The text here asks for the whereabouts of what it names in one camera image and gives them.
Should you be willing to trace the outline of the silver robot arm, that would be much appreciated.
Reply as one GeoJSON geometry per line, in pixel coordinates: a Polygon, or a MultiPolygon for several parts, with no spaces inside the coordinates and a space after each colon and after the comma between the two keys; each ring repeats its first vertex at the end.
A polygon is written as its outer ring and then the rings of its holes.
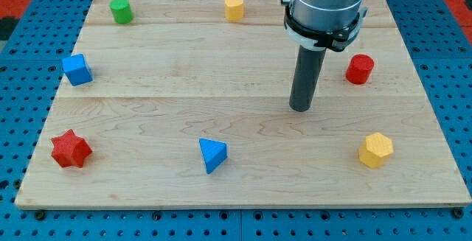
{"type": "Polygon", "coordinates": [[[311,51],[342,52],[357,37],[367,8],[362,0],[281,0],[288,36],[311,51]]]}

